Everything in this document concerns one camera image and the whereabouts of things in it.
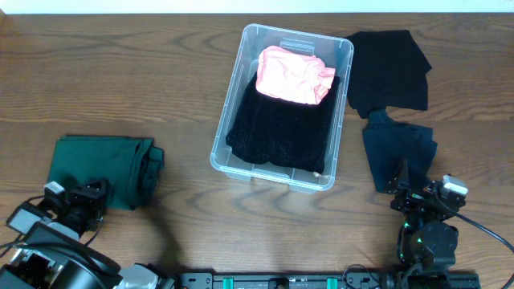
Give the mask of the dark teal garment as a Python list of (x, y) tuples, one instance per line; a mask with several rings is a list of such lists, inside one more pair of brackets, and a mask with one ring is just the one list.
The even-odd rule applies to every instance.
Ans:
[(397, 122), (384, 109), (371, 111), (362, 137), (375, 190), (385, 193), (404, 161), (410, 186), (425, 188), (430, 183), (427, 173), (438, 148), (433, 136), (432, 128)]

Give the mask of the pink garment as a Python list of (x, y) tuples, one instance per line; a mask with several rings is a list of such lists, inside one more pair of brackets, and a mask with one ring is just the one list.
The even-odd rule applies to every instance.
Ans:
[(318, 105), (328, 94), (336, 69), (315, 55), (269, 46), (259, 55), (256, 90), (271, 98)]

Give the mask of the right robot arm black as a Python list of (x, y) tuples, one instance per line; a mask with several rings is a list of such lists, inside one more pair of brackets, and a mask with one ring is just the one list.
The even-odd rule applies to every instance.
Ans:
[(449, 174), (419, 189), (410, 184), (407, 160), (386, 186), (394, 195), (390, 208), (403, 214), (399, 230), (397, 254), (406, 266), (404, 277), (411, 275), (443, 275), (455, 265), (459, 232), (446, 223), (466, 205), (467, 185)]

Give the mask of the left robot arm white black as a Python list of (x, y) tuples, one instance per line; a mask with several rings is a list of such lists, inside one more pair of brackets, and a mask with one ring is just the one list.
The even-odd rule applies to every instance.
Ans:
[(43, 194), (24, 201), (6, 224), (18, 237), (3, 245), (14, 249), (1, 268), (5, 288), (161, 289), (178, 281), (151, 265), (123, 268), (81, 242), (86, 232), (98, 234), (112, 187), (105, 179), (65, 189), (52, 181)]

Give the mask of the black cloth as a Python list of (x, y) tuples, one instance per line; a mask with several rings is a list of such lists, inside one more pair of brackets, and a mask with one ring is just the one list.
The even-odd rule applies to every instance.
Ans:
[(360, 118), (387, 107), (428, 109), (432, 66), (408, 30), (360, 31), (347, 40), (354, 47), (348, 102)]

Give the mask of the clear plastic storage bin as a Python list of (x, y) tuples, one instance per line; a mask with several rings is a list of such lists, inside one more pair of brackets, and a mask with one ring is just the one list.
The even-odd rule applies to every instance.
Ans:
[[(337, 86), (337, 98), (328, 126), (328, 147), (324, 156), (324, 172), (321, 176), (301, 169), (280, 167), (271, 163), (254, 165), (237, 158), (226, 144), (236, 112), (243, 99), (243, 91), (258, 68), (259, 55), (269, 46), (279, 46), (296, 54), (314, 55), (327, 67), (336, 69), (341, 82)], [(303, 31), (252, 23), (243, 29), (235, 65), (231, 74), (222, 114), (210, 153), (214, 169), (228, 177), (242, 181), (253, 178), (289, 185), (289, 189), (315, 193), (331, 189), (337, 174), (338, 154), (341, 142), (347, 90), (351, 74), (354, 48), (347, 39), (317, 35)]]

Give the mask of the green garment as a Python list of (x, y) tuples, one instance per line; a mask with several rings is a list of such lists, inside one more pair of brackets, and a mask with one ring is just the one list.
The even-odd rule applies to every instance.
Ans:
[(153, 197), (164, 159), (152, 138), (66, 135), (55, 143), (47, 180), (69, 190), (105, 179), (112, 187), (107, 206), (135, 210)]

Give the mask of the black knit garment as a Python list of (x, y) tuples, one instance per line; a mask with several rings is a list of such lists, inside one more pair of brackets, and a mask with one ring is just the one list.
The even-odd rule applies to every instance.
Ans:
[(245, 162), (324, 172), (324, 156), (341, 82), (335, 77), (319, 104), (275, 99), (256, 90), (254, 76), (226, 135), (232, 153)]

